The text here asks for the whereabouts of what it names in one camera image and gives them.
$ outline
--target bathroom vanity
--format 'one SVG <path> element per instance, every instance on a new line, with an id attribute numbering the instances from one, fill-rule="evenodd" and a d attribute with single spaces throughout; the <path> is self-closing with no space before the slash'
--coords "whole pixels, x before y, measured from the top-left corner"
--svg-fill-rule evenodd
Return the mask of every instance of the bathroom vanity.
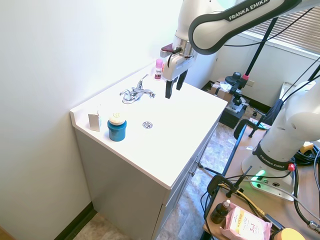
<path id="1" fill-rule="evenodd" d="M 124 104 L 120 93 L 139 80 L 155 98 Z M 133 240 L 155 240 L 192 177 L 227 102 L 184 84 L 165 98 L 153 66 L 133 74 L 70 111 L 94 209 Z M 99 112 L 100 131 L 88 114 Z M 109 139 L 107 121 L 122 113 L 123 141 Z M 143 123 L 152 123 L 145 128 Z"/>

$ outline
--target window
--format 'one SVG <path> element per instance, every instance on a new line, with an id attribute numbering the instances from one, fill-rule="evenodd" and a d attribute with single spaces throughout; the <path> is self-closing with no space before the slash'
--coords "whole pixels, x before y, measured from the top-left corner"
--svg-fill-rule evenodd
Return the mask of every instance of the window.
<path id="1" fill-rule="evenodd" d="M 270 37 L 285 29 L 306 11 L 307 10 L 280 16 L 270 34 Z M 248 31 L 264 35 L 270 23 L 271 19 L 249 29 Z M 312 9 L 303 18 L 298 20 L 295 24 L 279 36 L 276 36 L 274 39 L 292 44 L 309 52 L 320 54 L 320 6 Z"/>

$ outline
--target cabinet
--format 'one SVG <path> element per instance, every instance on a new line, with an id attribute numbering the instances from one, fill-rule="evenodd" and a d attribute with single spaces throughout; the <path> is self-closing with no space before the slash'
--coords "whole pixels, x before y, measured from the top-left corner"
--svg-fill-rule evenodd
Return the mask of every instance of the cabinet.
<path id="1" fill-rule="evenodd" d="M 166 189 L 76 129 L 94 209 L 133 240 L 155 240 L 198 167 L 218 120 Z"/>

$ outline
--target pink package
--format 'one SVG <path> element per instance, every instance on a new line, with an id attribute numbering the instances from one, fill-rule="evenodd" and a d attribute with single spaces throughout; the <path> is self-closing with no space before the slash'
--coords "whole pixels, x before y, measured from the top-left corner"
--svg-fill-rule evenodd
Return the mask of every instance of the pink package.
<path id="1" fill-rule="evenodd" d="M 256 217 L 231 203 L 221 233 L 230 240 L 269 240 L 272 223 Z"/>

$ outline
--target floor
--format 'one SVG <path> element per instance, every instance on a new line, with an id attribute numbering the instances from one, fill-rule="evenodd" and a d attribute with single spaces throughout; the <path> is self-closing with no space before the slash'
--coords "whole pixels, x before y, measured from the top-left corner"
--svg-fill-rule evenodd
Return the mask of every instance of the floor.
<path id="1" fill-rule="evenodd" d="M 253 114 L 247 108 L 243 118 Z M 223 172 L 231 151 L 236 143 L 233 130 L 221 123 L 218 124 L 201 159 L 204 166 Z M 213 175 L 198 169 L 186 188 L 177 206 L 166 221 L 157 240 L 198 240 L 203 233 L 204 212 L 200 198 L 207 191 L 207 185 Z M 79 232 L 75 240 L 130 240 L 108 220 L 97 213 Z"/>
<path id="2" fill-rule="evenodd" d="M 14 239 L 0 228 L 0 240 L 14 240 Z"/>

